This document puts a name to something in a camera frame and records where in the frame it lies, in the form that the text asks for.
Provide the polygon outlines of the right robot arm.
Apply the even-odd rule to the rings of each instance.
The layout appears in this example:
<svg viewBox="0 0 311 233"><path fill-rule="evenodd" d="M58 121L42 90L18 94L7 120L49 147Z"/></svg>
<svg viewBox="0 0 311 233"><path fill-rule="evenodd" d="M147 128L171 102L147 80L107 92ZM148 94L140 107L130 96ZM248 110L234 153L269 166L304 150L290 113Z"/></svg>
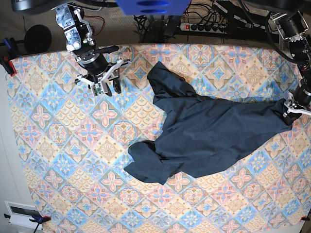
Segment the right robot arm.
<svg viewBox="0 0 311 233"><path fill-rule="evenodd" d="M90 23L84 20L84 11L81 8L63 4L55 10L56 22L64 30L67 51L74 56L78 65L87 71L85 75L77 76L75 84L87 84L94 96L112 96L109 88L111 81L114 91L120 94L120 68L130 63L130 60L121 58L114 63L107 62L104 54L116 52L119 47L96 47L93 30Z"/></svg>

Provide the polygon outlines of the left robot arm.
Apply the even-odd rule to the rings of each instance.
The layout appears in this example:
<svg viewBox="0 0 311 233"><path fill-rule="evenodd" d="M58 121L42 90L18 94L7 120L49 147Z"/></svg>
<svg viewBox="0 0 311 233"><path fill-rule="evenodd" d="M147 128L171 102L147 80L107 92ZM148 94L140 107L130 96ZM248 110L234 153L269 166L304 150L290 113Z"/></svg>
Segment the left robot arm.
<svg viewBox="0 0 311 233"><path fill-rule="evenodd" d="M297 64L302 79L295 90L290 90L284 102L282 120L292 124L302 115L311 115L311 37L306 34L308 24L298 11L294 15L275 13L270 16L281 38L288 42L291 57L280 51L267 33L269 42L284 59Z"/></svg>

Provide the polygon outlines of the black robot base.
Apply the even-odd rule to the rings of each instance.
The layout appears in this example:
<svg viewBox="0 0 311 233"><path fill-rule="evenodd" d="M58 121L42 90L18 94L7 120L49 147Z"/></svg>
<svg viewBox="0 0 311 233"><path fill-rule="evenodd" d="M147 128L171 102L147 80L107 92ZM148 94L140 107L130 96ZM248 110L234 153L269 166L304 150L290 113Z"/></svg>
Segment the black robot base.
<svg viewBox="0 0 311 233"><path fill-rule="evenodd" d="M12 10L24 16L38 15L72 0L11 0Z"/></svg>
<svg viewBox="0 0 311 233"><path fill-rule="evenodd" d="M311 6L310 0L243 0L243 2L259 9L283 14L309 12L308 7Z"/></svg>

